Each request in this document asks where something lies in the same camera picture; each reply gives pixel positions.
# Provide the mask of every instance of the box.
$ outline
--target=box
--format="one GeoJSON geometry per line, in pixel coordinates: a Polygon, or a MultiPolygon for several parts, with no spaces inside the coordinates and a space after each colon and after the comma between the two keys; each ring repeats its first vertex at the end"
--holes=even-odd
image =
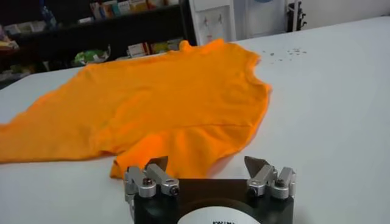
{"type": "Polygon", "coordinates": [[[152,54],[160,54],[169,51],[167,41],[151,44],[152,54]]]}
{"type": "Polygon", "coordinates": [[[100,5],[99,5],[99,3],[92,2],[90,4],[90,7],[91,7],[91,11],[92,11],[92,14],[95,17],[95,19],[96,20],[101,19],[102,15],[100,14],[100,10],[99,10],[100,9],[100,5]]]}
{"type": "Polygon", "coordinates": [[[111,4],[106,4],[106,3],[103,3],[101,5],[102,9],[103,9],[103,12],[104,12],[104,18],[112,18],[114,17],[114,12],[112,10],[112,5],[111,4]]]}
{"type": "Polygon", "coordinates": [[[128,53],[132,58],[147,56],[151,54],[147,43],[134,44],[128,46],[127,48],[128,48],[128,53]]]}
{"type": "Polygon", "coordinates": [[[103,5],[109,5],[110,10],[112,11],[112,16],[120,16],[121,12],[119,11],[118,2],[116,0],[104,2],[103,5]]]}
{"type": "Polygon", "coordinates": [[[32,33],[33,27],[32,22],[26,22],[26,23],[19,23],[18,28],[21,33],[32,33]]]}
{"type": "Polygon", "coordinates": [[[19,30],[19,27],[18,27],[17,24],[12,24],[12,25],[9,25],[9,26],[5,26],[4,30],[9,35],[15,35],[15,34],[19,34],[20,33],[20,30],[19,30]]]}
{"type": "Polygon", "coordinates": [[[170,51],[178,51],[179,50],[179,46],[180,46],[180,42],[182,42],[182,40],[183,40],[183,38],[168,40],[167,41],[168,49],[170,51]]]}
{"type": "Polygon", "coordinates": [[[156,9],[164,6],[164,0],[147,0],[147,7],[149,9],[156,9]]]}
{"type": "Polygon", "coordinates": [[[130,4],[128,1],[118,2],[118,8],[122,15],[130,13],[130,4]]]}
{"type": "Polygon", "coordinates": [[[33,21],[31,24],[33,32],[44,31],[44,28],[46,27],[46,23],[44,21],[33,21]]]}
{"type": "Polygon", "coordinates": [[[146,0],[129,0],[131,12],[142,12],[147,10],[146,0]]]}

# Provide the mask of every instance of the orange t-shirt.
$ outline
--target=orange t-shirt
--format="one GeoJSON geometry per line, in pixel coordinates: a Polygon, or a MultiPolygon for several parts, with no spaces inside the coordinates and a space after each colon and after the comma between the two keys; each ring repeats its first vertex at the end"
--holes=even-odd
{"type": "Polygon", "coordinates": [[[263,118],[271,87],[253,75],[259,56],[216,40],[180,51],[88,65],[0,126],[0,163],[115,154],[111,177],[168,155],[167,172],[206,176],[241,150],[263,118]]]}

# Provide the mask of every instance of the package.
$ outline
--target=package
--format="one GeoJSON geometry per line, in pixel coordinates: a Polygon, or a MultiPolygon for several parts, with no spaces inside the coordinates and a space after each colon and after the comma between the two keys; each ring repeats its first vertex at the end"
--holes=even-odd
{"type": "Polygon", "coordinates": [[[151,54],[147,43],[134,44],[128,46],[127,48],[128,48],[128,54],[132,58],[143,57],[151,54]]]}
{"type": "Polygon", "coordinates": [[[105,14],[105,9],[104,9],[102,4],[99,4],[99,13],[100,13],[100,16],[102,17],[102,19],[105,19],[107,17],[105,14]]]}
{"type": "Polygon", "coordinates": [[[21,33],[31,33],[34,29],[31,22],[19,23],[18,28],[21,33]]]}
{"type": "Polygon", "coordinates": [[[121,15],[121,12],[119,11],[119,7],[118,7],[118,2],[116,0],[104,2],[103,5],[109,5],[109,8],[112,11],[113,16],[121,15]]]}
{"type": "Polygon", "coordinates": [[[147,0],[147,7],[149,9],[156,9],[164,6],[164,0],[147,0]]]}
{"type": "Polygon", "coordinates": [[[169,51],[168,42],[164,41],[164,42],[151,44],[151,51],[152,54],[160,54],[169,51]]]}
{"type": "Polygon", "coordinates": [[[118,2],[118,8],[119,8],[121,15],[125,15],[125,14],[130,13],[130,4],[127,0],[118,2]]]}
{"type": "Polygon", "coordinates": [[[101,13],[100,13],[100,5],[99,5],[99,3],[97,3],[97,2],[92,2],[91,4],[90,4],[90,7],[91,7],[91,11],[92,11],[92,14],[93,14],[93,16],[95,17],[95,19],[96,20],[98,20],[98,19],[101,19],[102,18],[102,15],[101,15],[101,13]]]}
{"type": "Polygon", "coordinates": [[[102,63],[105,62],[109,57],[109,53],[99,49],[88,50],[79,52],[75,57],[74,61],[79,65],[102,63]]]}
{"type": "Polygon", "coordinates": [[[179,44],[183,40],[183,38],[178,38],[178,39],[173,39],[173,40],[168,40],[168,49],[170,51],[178,51],[179,50],[179,44]]]}
{"type": "Polygon", "coordinates": [[[44,21],[32,21],[31,24],[33,32],[41,32],[46,27],[46,23],[44,21]]]}
{"type": "Polygon", "coordinates": [[[4,27],[4,30],[9,35],[15,35],[21,33],[17,24],[12,24],[4,27]]]}
{"type": "Polygon", "coordinates": [[[114,17],[114,11],[112,10],[112,5],[111,4],[106,4],[103,3],[101,5],[102,9],[103,9],[103,12],[104,12],[104,18],[112,18],[114,17]]]}
{"type": "Polygon", "coordinates": [[[131,12],[142,12],[147,10],[146,0],[129,0],[131,12]]]}

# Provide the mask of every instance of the metal bracket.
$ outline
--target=metal bracket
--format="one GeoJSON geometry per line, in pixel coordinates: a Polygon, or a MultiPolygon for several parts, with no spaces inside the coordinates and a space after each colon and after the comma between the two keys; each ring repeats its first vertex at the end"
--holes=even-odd
{"type": "Polygon", "coordinates": [[[125,172],[125,201],[130,203],[134,194],[140,197],[151,198],[156,194],[156,182],[148,178],[140,168],[131,166],[125,172]]]}
{"type": "Polygon", "coordinates": [[[252,197],[264,195],[266,186],[269,186],[277,176],[277,171],[270,165],[263,168],[253,178],[247,180],[248,193],[252,197]]]}
{"type": "Polygon", "coordinates": [[[168,176],[158,165],[148,165],[146,167],[146,175],[161,186],[161,192],[163,194],[169,196],[179,194],[179,180],[168,176]]]}
{"type": "Polygon", "coordinates": [[[279,177],[271,184],[271,195],[277,199],[294,198],[296,188],[296,173],[292,168],[284,167],[279,177]]]}
{"type": "Polygon", "coordinates": [[[263,159],[245,156],[245,164],[251,176],[251,179],[247,180],[248,194],[251,197],[264,195],[268,187],[274,198],[294,198],[296,173],[292,168],[284,167],[278,177],[277,170],[263,159]]]}

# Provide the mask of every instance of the aluminum part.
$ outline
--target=aluminum part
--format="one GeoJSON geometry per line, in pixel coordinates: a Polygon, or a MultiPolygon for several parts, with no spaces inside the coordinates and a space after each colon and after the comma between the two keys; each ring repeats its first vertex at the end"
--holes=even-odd
{"type": "Polygon", "coordinates": [[[150,164],[156,164],[159,166],[159,168],[161,168],[161,170],[165,171],[166,166],[168,165],[168,156],[162,156],[162,157],[153,158],[153,159],[149,160],[149,162],[147,162],[147,164],[145,165],[144,169],[146,170],[146,168],[150,164]]]}
{"type": "Polygon", "coordinates": [[[296,174],[292,168],[284,167],[271,184],[271,195],[277,199],[287,199],[295,194],[296,174]]]}
{"type": "Polygon", "coordinates": [[[163,194],[169,196],[179,194],[179,180],[168,176],[158,165],[148,165],[146,167],[146,175],[161,186],[161,192],[163,194]]]}
{"type": "Polygon", "coordinates": [[[274,171],[272,166],[264,165],[253,178],[247,180],[249,193],[254,197],[264,195],[266,186],[274,179],[274,171]]]}
{"type": "Polygon", "coordinates": [[[134,220],[134,211],[135,211],[134,199],[131,199],[131,201],[129,203],[129,208],[130,208],[130,215],[132,216],[132,218],[134,220]]]}
{"type": "Polygon", "coordinates": [[[137,166],[127,168],[125,173],[125,200],[138,193],[140,197],[150,198],[156,194],[156,182],[147,176],[137,166]]]}

